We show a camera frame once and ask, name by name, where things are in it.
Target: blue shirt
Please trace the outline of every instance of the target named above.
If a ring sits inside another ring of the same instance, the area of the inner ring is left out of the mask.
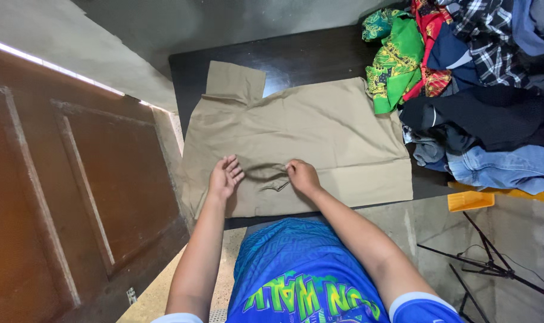
[[[386,312],[376,287],[332,228],[284,219],[240,247],[227,322],[462,322],[454,308],[424,292],[398,297]],[[190,323],[182,313],[153,323]]]

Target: khaki shirt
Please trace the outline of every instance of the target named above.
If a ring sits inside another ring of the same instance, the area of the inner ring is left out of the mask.
[[[347,206],[413,199],[412,165],[397,112],[374,114],[361,77],[304,85],[262,98],[266,73],[210,63],[194,109],[178,180],[182,207],[198,216],[218,159],[237,154],[246,172],[227,216],[317,210],[288,183],[282,165],[302,159]]]

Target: tripod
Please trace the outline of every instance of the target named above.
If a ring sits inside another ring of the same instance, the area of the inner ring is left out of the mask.
[[[467,215],[466,212],[463,212],[463,215],[467,218],[467,220],[469,220],[469,222],[473,225],[473,227],[479,233],[479,237],[481,238],[481,242],[483,243],[483,247],[485,248],[485,252],[487,253],[487,257],[489,259],[487,262],[481,262],[481,261],[476,261],[476,260],[470,260],[470,259],[467,259],[467,258],[463,258],[463,257],[461,257],[461,253],[458,253],[456,255],[451,255],[449,253],[441,252],[441,251],[429,248],[427,246],[422,246],[420,244],[418,244],[417,246],[419,246],[420,248],[423,248],[423,249],[427,249],[429,251],[433,251],[434,253],[439,253],[440,255],[447,256],[449,258],[453,258],[453,259],[456,259],[456,260],[459,260],[459,261],[463,261],[464,263],[467,263],[467,264],[470,264],[470,265],[473,265],[473,266],[479,268],[479,270],[471,270],[471,269],[462,268],[461,270],[463,270],[463,271],[475,272],[475,273],[481,274],[481,275],[490,275],[490,276],[497,276],[497,277],[514,279],[514,280],[526,285],[527,287],[529,287],[531,289],[534,289],[534,290],[536,290],[536,291],[538,291],[538,292],[540,292],[541,294],[544,295],[544,289],[542,289],[541,287],[539,287],[539,286],[537,286],[537,285],[535,285],[535,284],[533,284],[531,282],[526,281],[525,279],[519,277],[518,275],[515,275],[515,271],[511,268],[511,266],[509,266],[509,264],[507,263],[507,261],[505,261],[505,258],[503,258],[503,256],[501,256],[499,251],[497,251],[497,249],[495,249],[495,247],[493,246],[491,241],[489,241],[489,239],[487,239],[487,237],[485,237],[485,235],[483,234],[481,229],[479,229],[477,224],[475,224],[475,222],[473,222],[473,220],[471,220],[471,218]],[[497,264],[495,264],[495,261],[493,259],[493,255],[492,255],[491,252],[495,253],[497,258],[503,263],[505,268],[500,267]],[[485,317],[485,315],[483,314],[481,309],[478,307],[478,305],[475,302],[474,298],[471,296],[471,293],[467,289],[467,286],[465,286],[465,284],[463,283],[463,280],[461,279],[461,277],[459,277],[459,275],[455,271],[455,268],[453,268],[453,266],[451,266],[451,265],[449,265],[449,266],[452,268],[453,272],[457,276],[457,279],[460,281],[460,283],[463,285],[463,287],[465,289],[465,296],[463,298],[463,303],[461,305],[459,315],[461,315],[463,318],[467,319],[469,322],[473,322],[473,321],[471,321],[469,319],[469,317],[467,315],[465,315],[465,313],[463,313],[463,309],[464,309],[464,306],[465,306],[465,301],[469,297],[472,300],[473,304],[476,306],[477,310],[479,311],[479,313],[481,314],[483,319],[485,320],[485,322],[489,323],[489,321],[487,320],[487,318]]]

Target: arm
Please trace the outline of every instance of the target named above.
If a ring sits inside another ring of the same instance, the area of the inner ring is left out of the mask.
[[[204,206],[172,278],[166,314],[192,313],[208,322],[220,265],[224,210],[242,178],[235,155],[222,158],[212,171]]]
[[[286,165],[292,185],[316,204],[346,245],[373,279],[387,310],[407,292],[436,295],[402,250],[375,224],[345,206],[324,190],[316,169],[302,160]]]

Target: pile of clothes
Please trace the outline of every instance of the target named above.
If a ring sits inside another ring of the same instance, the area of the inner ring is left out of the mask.
[[[544,0],[412,0],[362,24],[375,113],[396,108],[419,165],[544,191]]]

